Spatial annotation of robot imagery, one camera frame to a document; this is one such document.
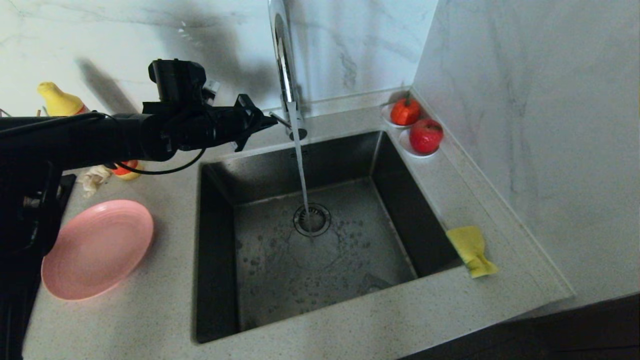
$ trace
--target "red apple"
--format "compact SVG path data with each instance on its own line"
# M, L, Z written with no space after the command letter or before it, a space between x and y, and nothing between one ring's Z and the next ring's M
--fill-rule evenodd
M409 130L411 147L423 154L432 154L438 150L443 136L442 126L433 119L418 120Z

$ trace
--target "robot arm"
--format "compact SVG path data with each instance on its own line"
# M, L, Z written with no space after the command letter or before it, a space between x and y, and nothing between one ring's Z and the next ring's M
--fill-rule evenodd
M0 120L1 359L21 358L30 314L26 304L35 299L42 257L58 236L66 202L61 197L68 198L68 192L59 192L63 170L131 159L165 161L178 150L204 152L227 142L241 151L253 133L277 124L244 94L234 106L209 105L214 94L203 88L206 76L197 63L156 60L149 77L160 101L145 102L142 114Z
M277 123L245 94L238 95L234 106L207 104L214 95L203 88L206 76L197 63L156 60L148 70L160 101L145 102L142 114L3 119L0 154L47 160L61 170L131 159L166 161L177 150L227 142L241 151L253 133Z

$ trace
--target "red tomato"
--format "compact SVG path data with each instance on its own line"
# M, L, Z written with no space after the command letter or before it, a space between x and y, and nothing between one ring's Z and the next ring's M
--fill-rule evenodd
M420 117L420 104L413 99L401 99L396 101L391 110L391 122L397 125L411 125Z

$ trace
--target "sink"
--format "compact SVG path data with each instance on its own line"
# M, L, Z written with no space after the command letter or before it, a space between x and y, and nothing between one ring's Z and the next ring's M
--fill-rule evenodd
M224 338L461 265L384 131L201 166L195 338Z

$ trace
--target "chrome faucet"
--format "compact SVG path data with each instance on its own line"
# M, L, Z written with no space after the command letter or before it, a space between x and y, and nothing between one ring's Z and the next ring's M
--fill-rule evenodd
M278 117L273 112L269 113L283 123L287 129L289 138L293 140L292 122L296 122L300 139L307 136L304 119L300 113L300 97L296 89L296 78L293 66L293 52L291 47L291 33L289 32L289 19L287 10L282 0L269 0L269 21L271 23L271 35L273 37L273 49L280 73L280 88L282 95L282 111L284 119Z

